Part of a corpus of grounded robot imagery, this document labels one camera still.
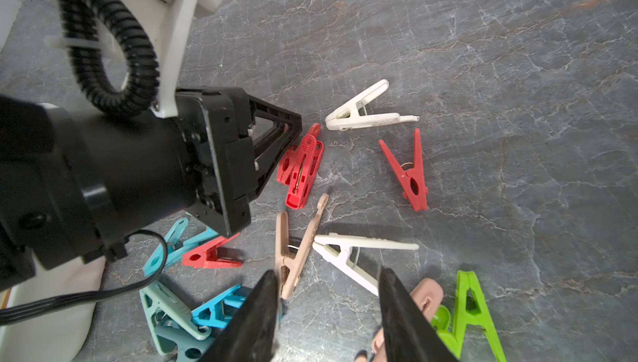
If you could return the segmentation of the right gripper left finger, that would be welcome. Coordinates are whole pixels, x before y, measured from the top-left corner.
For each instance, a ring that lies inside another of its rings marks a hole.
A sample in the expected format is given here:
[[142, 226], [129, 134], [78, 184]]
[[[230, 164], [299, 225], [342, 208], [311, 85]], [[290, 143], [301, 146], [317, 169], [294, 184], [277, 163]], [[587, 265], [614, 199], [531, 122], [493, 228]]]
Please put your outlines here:
[[270, 361], [280, 306], [279, 281], [273, 270], [262, 275], [201, 361]]

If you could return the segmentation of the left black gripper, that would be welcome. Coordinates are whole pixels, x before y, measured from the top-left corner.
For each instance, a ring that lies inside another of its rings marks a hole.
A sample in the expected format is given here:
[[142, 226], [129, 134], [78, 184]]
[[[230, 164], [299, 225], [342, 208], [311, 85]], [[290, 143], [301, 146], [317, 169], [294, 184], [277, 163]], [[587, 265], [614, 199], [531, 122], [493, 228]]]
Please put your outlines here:
[[[223, 237], [232, 237], [249, 226], [249, 194], [258, 198], [277, 171], [301, 133], [302, 116], [240, 88], [182, 90], [176, 106], [194, 175], [194, 203], [188, 211]], [[256, 118], [272, 126], [253, 142], [248, 129]]]

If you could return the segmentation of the white plastic storage box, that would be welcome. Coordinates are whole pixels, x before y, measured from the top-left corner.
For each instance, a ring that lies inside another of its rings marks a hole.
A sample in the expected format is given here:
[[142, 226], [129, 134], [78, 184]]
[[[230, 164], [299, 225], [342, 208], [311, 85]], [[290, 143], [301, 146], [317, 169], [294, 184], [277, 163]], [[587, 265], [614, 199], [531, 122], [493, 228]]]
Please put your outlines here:
[[[1, 299], [4, 307], [17, 307], [59, 295], [97, 291], [106, 259], [84, 264], [80, 258], [52, 270], [35, 262], [36, 276], [13, 287]], [[95, 304], [83, 304], [60, 312], [1, 328], [2, 361], [71, 361], [84, 345], [91, 328]]]

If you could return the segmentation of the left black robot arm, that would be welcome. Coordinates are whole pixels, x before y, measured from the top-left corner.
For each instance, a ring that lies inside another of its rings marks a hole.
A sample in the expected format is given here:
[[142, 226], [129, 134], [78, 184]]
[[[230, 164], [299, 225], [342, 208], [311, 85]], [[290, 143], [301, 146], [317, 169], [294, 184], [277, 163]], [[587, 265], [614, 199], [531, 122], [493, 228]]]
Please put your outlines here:
[[133, 232], [181, 210], [224, 237], [249, 226], [301, 116], [240, 88], [175, 99], [165, 119], [1, 100], [3, 289], [36, 265], [122, 259]]

